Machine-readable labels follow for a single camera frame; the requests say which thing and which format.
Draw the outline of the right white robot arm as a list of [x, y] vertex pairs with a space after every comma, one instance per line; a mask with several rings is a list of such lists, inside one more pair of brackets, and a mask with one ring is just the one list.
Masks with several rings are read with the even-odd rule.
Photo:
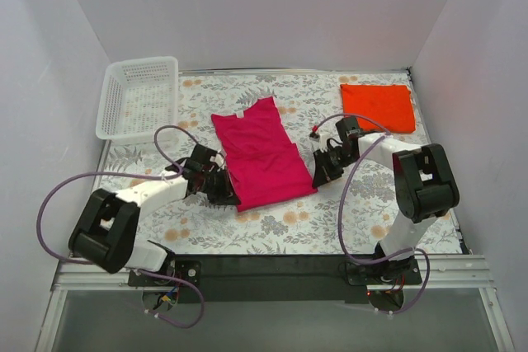
[[357, 172], [371, 160], [394, 174], [398, 213], [392, 227], [377, 243], [373, 254], [361, 258], [346, 254], [345, 274], [353, 285], [402, 284], [418, 279], [418, 243], [428, 228], [460, 202], [460, 193], [445, 149], [437, 143], [402, 142], [379, 123], [363, 129], [361, 115], [336, 114], [334, 139], [316, 124], [309, 135], [315, 168], [313, 187], [342, 177], [346, 167]]

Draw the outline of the pink t shirt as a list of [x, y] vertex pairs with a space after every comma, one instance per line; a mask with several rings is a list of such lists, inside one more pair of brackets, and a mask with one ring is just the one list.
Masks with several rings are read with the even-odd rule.
[[211, 121], [240, 200], [239, 213], [318, 192], [273, 97], [257, 100], [241, 115], [213, 114]]

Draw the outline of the white plastic basket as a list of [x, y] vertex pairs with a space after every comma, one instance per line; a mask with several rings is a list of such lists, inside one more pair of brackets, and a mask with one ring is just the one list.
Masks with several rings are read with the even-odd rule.
[[147, 143], [178, 118], [178, 61], [172, 56], [130, 59], [105, 71], [96, 136], [120, 144]]

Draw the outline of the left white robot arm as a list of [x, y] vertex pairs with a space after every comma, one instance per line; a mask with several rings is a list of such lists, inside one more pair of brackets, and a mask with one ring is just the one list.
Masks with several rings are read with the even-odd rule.
[[140, 240], [139, 222], [174, 201], [198, 193], [216, 206], [241, 204], [222, 154], [201, 144], [189, 157], [177, 160], [151, 181], [116, 192], [94, 191], [69, 238], [68, 248], [110, 274], [124, 268], [147, 270], [156, 285], [168, 285], [176, 274], [175, 265], [167, 260], [169, 250]]

